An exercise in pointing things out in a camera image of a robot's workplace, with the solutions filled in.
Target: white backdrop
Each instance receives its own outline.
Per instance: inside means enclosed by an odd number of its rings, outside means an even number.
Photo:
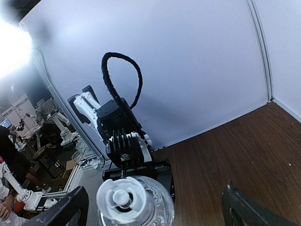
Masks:
[[[143,73],[133,112],[154,148],[216,127],[268,100],[245,1],[43,0],[22,23],[43,49],[65,100],[90,84],[104,104],[111,96],[102,79],[102,56],[115,51],[133,58]],[[117,59],[109,61],[109,71],[130,105],[138,87],[136,71]]]
[[[275,101],[301,118],[301,1],[256,0],[272,68]]]

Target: wooden floor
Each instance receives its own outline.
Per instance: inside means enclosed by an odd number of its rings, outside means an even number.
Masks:
[[[301,124],[274,103],[154,156],[172,164],[174,226],[224,225],[221,195],[229,179],[301,225]]]

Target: person's hand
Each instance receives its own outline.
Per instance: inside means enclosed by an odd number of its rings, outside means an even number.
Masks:
[[[9,195],[8,197],[6,197],[5,201],[3,203],[0,204],[0,218],[2,220],[7,220],[9,215],[10,215],[10,211],[14,206],[14,198],[12,195]]]

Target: white bottle cap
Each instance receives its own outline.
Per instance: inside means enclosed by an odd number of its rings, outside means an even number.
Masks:
[[[142,222],[152,214],[150,196],[143,185],[131,177],[103,182],[96,203],[104,218],[122,224]]]

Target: white sleeve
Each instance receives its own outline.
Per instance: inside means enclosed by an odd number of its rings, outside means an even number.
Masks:
[[[9,189],[0,180],[0,200],[4,200],[9,194]]]

